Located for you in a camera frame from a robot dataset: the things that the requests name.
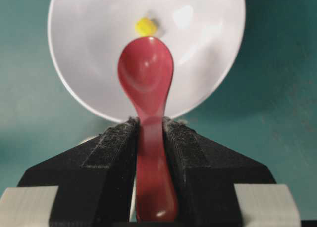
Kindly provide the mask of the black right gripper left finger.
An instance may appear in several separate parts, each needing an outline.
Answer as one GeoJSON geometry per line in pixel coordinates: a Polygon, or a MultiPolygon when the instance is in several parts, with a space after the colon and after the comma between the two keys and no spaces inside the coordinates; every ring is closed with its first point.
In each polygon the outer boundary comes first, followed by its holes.
{"type": "Polygon", "coordinates": [[[130,219],[139,121],[29,167],[0,199],[3,227],[109,227],[130,219]]]}

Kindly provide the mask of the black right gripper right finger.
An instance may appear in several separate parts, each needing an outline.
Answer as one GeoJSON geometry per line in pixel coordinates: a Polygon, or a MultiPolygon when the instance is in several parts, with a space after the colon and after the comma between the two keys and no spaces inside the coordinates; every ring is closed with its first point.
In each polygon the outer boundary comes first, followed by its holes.
{"type": "Polygon", "coordinates": [[[269,168],[167,117],[164,143],[186,227],[299,227],[293,196],[269,168]]]}

